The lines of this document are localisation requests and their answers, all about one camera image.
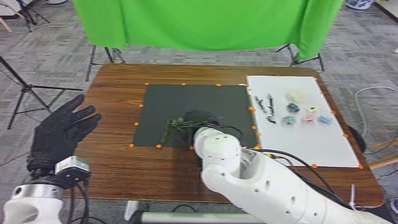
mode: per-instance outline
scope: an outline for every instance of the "small tool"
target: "small tool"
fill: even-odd
[[[270,104],[269,104],[270,115],[269,115],[269,117],[267,117],[267,120],[269,120],[269,122],[270,122],[272,124],[276,124],[277,122],[276,122],[276,119],[274,119],[274,115],[276,115],[276,110],[274,110],[274,98],[272,98],[272,95],[270,95],[270,94],[269,94],[269,102],[270,102]]]
[[[267,114],[265,105],[263,105],[263,101],[265,101],[265,100],[261,100],[261,99],[258,98],[258,96],[254,96],[254,100],[256,100],[256,102],[258,102],[260,109],[261,109],[261,111],[263,111],[265,114]]]

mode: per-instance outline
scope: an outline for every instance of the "chair leg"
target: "chair leg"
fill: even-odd
[[[7,25],[6,21],[4,21],[4,18],[0,18],[0,23],[4,25],[6,30],[13,33],[13,30],[11,30],[9,25]]]

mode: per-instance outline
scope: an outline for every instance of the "metal stand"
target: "metal stand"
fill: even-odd
[[[16,0],[16,2],[18,2],[20,7],[22,7],[22,15],[23,15],[25,21],[27,21],[29,32],[32,32],[30,24],[34,26],[38,26],[38,21],[36,21],[36,19],[32,17],[32,14],[30,14],[29,10],[34,12],[36,17],[41,17],[41,19],[46,21],[46,23],[50,23],[50,21],[48,21],[46,17],[39,14],[39,12],[32,9],[29,4],[23,2],[23,0]]]
[[[286,44],[286,45],[277,49],[276,52],[281,52],[284,48],[288,48],[288,51],[290,51],[290,57],[292,57],[290,67],[292,67],[293,65],[299,65],[299,64],[306,63],[308,61],[320,60],[320,69],[322,69],[322,71],[325,71],[325,65],[324,65],[324,60],[322,60],[322,56],[320,56],[320,54],[318,54],[318,56],[316,56],[315,58],[311,58],[311,59],[300,61],[300,60],[297,59],[299,54],[293,55],[293,50],[292,50],[290,44]]]
[[[112,54],[110,54],[110,49],[109,47],[105,47],[105,52],[107,52],[107,56],[109,56],[109,61],[110,63],[114,64],[116,63],[116,56],[119,57],[121,59],[121,63],[125,64],[126,61],[121,57],[121,50],[112,48]],[[89,82],[91,80],[91,69],[93,69],[93,65],[103,65],[103,64],[98,64],[94,62],[94,57],[96,57],[96,45],[93,45],[93,51],[91,51],[91,63],[89,63],[89,69],[87,69],[87,75],[85,75],[85,82]]]
[[[7,126],[7,129],[11,129],[13,127],[13,123],[14,123],[14,119],[16,119],[16,115],[22,114],[22,113],[27,113],[27,112],[32,112],[32,111],[39,111],[39,110],[46,110],[50,113],[52,113],[52,110],[50,110],[50,107],[62,95],[62,93],[66,92],[66,90],[71,90],[71,91],[82,91],[82,89],[75,89],[75,88],[62,88],[62,87],[54,87],[54,86],[36,86],[36,85],[30,85],[25,80],[22,79],[22,76],[18,75],[7,61],[4,60],[4,57],[0,56],[0,64],[4,64],[4,67],[7,68],[14,78],[16,78],[16,81],[18,81],[18,84],[22,86],[22,94],[20,94],[20,98],[18,98],[18,103],[16,103],[16,108],[14,108],[14,112],[13,112],[13,116],[11,116],[11,120],[9,120],[9,126]],[[46,104],[38,93],[34,92],[34,89],[57,89],[61,90],[52,102]],[[32,110],[25,110],[25,111],[20,111],[20,107],[22,107],[22,101],[23,101],[23,97],[25,97],[25,94],[30,93],[36,100],[39,101],[39,104],[43,106],[43,108],[38,108],[38,109],[32,109]]]

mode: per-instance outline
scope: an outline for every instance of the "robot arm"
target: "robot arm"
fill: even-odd
[[[203,127],[196,133],[203,181],[235,206],[267,224],[389,223],[372,213],[345,208],[308,186],[286,166],[244,149],[235,136]]]
[[[62,191],[91,176],[87,161],[73,154],[101,116],[91,116],[94,107],[73,112],[82,102],[84,95],[64,104],[36,128],[27,165],[30,177],[4,206],[4,224],[59,224]]]

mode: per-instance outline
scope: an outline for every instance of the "black mat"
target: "black mat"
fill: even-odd
[[[254,121],[244,86],[149,85],[142,104],[141,125],[133,139],[137,146],[155,147],[160,144],[167,121],[183,117],[192,110],[212,112],[219,117],[221,124],[237,127],[244,132],[242,146],[256,146]],[[224,132],[240,137],[233,129],[224,129]],[[180,135],[173,135],[165,146],[187,147],[187,142]]]

